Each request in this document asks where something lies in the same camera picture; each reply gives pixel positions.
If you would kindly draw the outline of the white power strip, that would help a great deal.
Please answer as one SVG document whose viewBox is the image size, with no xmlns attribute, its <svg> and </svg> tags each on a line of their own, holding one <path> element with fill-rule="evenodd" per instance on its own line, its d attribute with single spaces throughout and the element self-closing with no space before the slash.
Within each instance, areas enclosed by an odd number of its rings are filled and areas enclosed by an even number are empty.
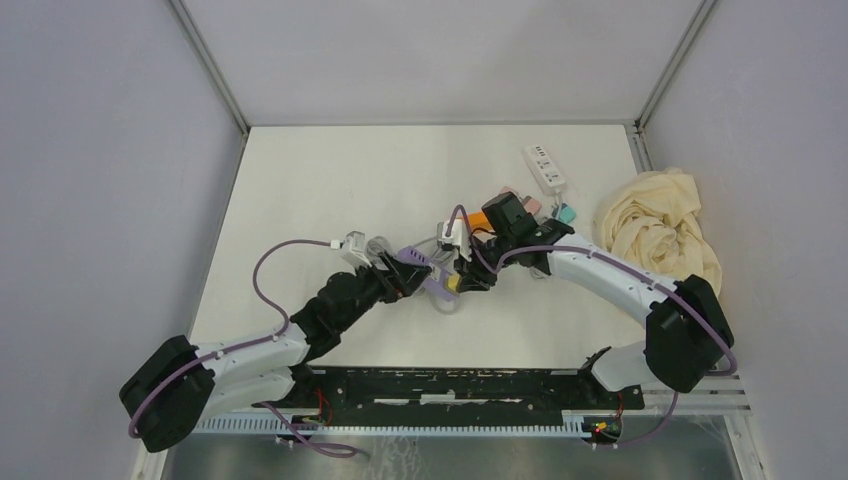
<svg viewBox="0 0 848 480">
<path fill-rule="evenodd" d="M 566 186 L 564 175 L 541 145 L 525 146 L 522 149 L 522 158 L 545 195 L 555 196 L 564 192 Z"/>
</svg>

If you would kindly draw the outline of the teal USB charger plug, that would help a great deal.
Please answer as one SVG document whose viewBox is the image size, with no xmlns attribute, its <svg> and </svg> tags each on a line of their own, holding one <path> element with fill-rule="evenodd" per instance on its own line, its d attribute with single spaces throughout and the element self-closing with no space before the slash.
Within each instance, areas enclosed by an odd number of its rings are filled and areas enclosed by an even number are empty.
<svg viewBox="0 0 848 480">
<path fill-rule="evenodd" d="M 576 211 L 568 204 L 562 203 L 556 213 L 556 219 L 564 224 L 571 224 L 577 218 Z"/>
</svg>

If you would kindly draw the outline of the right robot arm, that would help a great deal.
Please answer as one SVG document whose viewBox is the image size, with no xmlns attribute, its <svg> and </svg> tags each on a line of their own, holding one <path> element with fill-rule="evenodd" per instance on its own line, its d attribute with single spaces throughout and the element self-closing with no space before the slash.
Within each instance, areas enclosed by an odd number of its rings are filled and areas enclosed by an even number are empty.
<svg viewBox="0 0 848 480">
<path fill-rule="evenodd" d="M 483 233 L 461 205 L 438 230 L 438 242 L 457 254 L 457 293 L 488 291 L 502 270 L 520 265 L 579 285 L 643 328 L 642 340 L 589 358 L 590 373 L 577 382 L 585 405 L 602 408 L 618 391 L 644 383 L 689 393 L 708 376 L 737 371 L 733 333 L 704 278 L 674 280 L 638 268 L 556 218 L 538 221 L 511 192 L 489 200 L 482 212 L 490 225 Z"/>
</svg>

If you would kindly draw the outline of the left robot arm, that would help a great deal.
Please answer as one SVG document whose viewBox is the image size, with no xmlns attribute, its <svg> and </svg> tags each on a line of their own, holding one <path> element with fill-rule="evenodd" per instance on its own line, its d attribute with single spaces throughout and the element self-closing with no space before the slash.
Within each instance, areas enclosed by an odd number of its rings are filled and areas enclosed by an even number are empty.
<svg viewBox="0 0 848 480">
<path fill-rule="evenodd" d="M 379 257 L 381 267 L 331 275 L 298 312 L 263 333 L 200 345 L 184 335 L 165 340 L 119 391 L 129 436 L 156 453 L 199 422 L 232 410 L 281 399 L 307 404 L 315 382 L 306 363 L 338 346 L 375 305 L 412 296 L 432 272 L 390 254 Z"/>
</svg>

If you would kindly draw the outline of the cream cloth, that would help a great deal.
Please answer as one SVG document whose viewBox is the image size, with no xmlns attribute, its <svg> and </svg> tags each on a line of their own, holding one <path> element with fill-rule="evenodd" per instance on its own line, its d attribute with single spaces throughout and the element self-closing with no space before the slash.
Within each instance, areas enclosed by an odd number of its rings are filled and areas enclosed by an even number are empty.
<svg viewBox="0 0 848 480">
<path fill-rule="evenodd" d="M 593 240 L 607 252 L 676 280 L 705 279 L 721 293 L 723 269 L 705 240 L 695 178 L 679 168 L 644 172 L 599 204 Z"/>
</svg>

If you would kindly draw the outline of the yellow plug adapter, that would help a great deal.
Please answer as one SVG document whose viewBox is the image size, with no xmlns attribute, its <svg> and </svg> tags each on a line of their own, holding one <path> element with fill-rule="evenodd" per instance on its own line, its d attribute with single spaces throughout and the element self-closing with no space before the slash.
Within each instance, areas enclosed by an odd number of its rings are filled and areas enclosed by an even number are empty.
<svg viewBox="0 0 848 480">
<path fill-rule="evenodd" d="M 452 274 L 446 280 L 446 288 L 451 292 L 458 294 L 460 281 L 461 276 L 459 274 Z"/>
</svg>

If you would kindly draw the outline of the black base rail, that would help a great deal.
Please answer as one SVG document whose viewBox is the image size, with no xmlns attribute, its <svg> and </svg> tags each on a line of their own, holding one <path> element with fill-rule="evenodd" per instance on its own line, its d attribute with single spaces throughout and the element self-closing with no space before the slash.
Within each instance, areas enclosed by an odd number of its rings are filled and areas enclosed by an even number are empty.
<svg viewBox="0 0 848 480">
<path fill-rule="evenodd" d="M 332 427 L 560 426 L 566 411 L 641 410 L 642 390 L 606 390 L 587 370 L 316 366 L 273 406 Z"/>
</svg>

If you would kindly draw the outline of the orange power strip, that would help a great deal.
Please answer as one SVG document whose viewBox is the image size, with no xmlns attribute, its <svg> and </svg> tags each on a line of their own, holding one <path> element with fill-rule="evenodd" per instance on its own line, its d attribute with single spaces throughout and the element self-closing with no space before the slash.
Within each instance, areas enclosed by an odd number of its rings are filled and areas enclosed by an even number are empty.
<svg viewBox="0 0 848 480">
<path fill-rule="evenodd" d="M 488 232 L 493 232 L 493 227 L 491 223 L 482 211 L 470 213 L 467 218 L 470 231 L 484 230 Z"/>
</svg>

